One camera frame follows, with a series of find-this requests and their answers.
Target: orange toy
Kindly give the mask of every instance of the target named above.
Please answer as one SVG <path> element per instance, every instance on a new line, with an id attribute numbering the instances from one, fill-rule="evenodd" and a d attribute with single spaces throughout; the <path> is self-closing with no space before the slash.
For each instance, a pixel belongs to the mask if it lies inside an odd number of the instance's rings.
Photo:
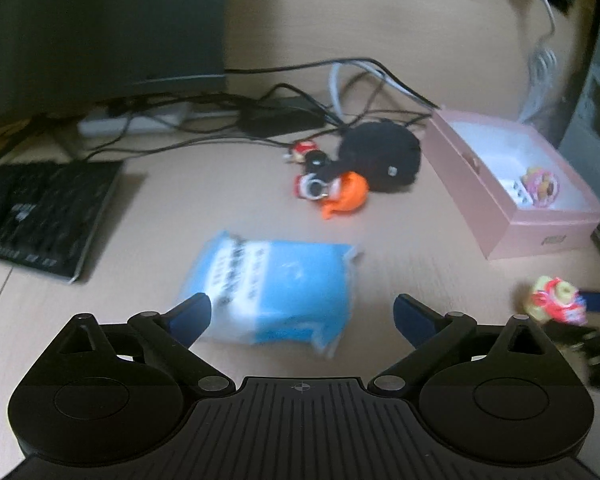
<path id="1" fill-rule="evenodd" d="M 322 200 L 322 218 L 328 220 L 336 211 L 353 211 L 366 201 L 369 186 L 364 177 L 349 171 L 341 177 L 340 194 L 337 198 Z"/>

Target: power adapter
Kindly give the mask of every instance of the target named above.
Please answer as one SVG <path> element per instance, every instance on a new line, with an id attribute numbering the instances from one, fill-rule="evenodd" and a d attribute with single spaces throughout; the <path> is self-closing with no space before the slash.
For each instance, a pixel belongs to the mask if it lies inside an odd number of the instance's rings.
<path id="1" fill-rule="evenodd" d="M 324 112 L 301 97 L 267 99 L 240 112 L 236 126 L 251 137 L 273 137 L 324 126 Z"/>

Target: white cord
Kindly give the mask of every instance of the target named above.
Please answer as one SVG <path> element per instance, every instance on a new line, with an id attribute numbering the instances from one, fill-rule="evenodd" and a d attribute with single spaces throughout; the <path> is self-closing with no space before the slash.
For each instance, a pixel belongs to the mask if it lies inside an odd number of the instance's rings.
<path id="1" fill-rule="evenodd" d="M 385 73 L 374 68 L 369 63 L 364 63 L 362 61 L 351 61 L 345 64 L 354 65 L 361 68 L 362 70 L 369 72 L 375 78 L 384 80 L 387 85 L 392 86 L 397 91 L 407 95 L 408 97 L 416 101 L 418 104 L 426 108 L 430 108 L 429 105 L 423 103 L 415 95 L 409 92 L 405 87 L 399 85 L 393 79 L 388 77 Z M 340 72 L 341 65 L 341 63 L 334 63 L 331 67 L 331 71 L 329 72 L 329 93 L 331 95 L 331 104 L 333 104 L 333 111 L 336 112 L 339 118 L 344 120 L 346 118 L 346 114 L 342 111 L 342 105 L 340 104 L 340 89 L 338 88 L 338 74 Z"/>
<path id="2" fill-rule="evenodd" d="M 554 51 L 546 46 L 546 42 L 555 34 L 554 12 L 548 0 L 542 0 L 551 21 L 551 30 L 541 36 L 534 51 L 529 56 L 529 92 L 520 110 L 518 122 L 525 123 L 538 113 L 544 105 L 544 99 L 554 84 L 558 60 Z"/>

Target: blue package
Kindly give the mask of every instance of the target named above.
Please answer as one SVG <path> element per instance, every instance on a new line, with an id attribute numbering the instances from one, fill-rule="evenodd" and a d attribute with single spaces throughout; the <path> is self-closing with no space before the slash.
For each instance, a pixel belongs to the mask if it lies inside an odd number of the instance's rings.
<path id="1" fill-rule="evenodd" d="M 203 337 L 244 344 L 310 342 L 332 352 L 350 317 L 350 267 L 344 244 L 248 241 L 220 233 L 191 269 L 179 301 L 211 299 Z"/>

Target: pink box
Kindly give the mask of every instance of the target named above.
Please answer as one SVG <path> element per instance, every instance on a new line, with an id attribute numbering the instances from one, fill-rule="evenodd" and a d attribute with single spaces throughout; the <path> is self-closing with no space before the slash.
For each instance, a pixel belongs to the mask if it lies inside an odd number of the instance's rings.
<path id="1" fill-rule="evenodd" d="M 422 151 L 487 259 L 583 247 L 600 223 L 600 200 L 531 126 L 439 110 L 427 124 Z M 547 208 L 521 204 L 505 188 L 535 166 L 558 179 L 558 195 Z"/>

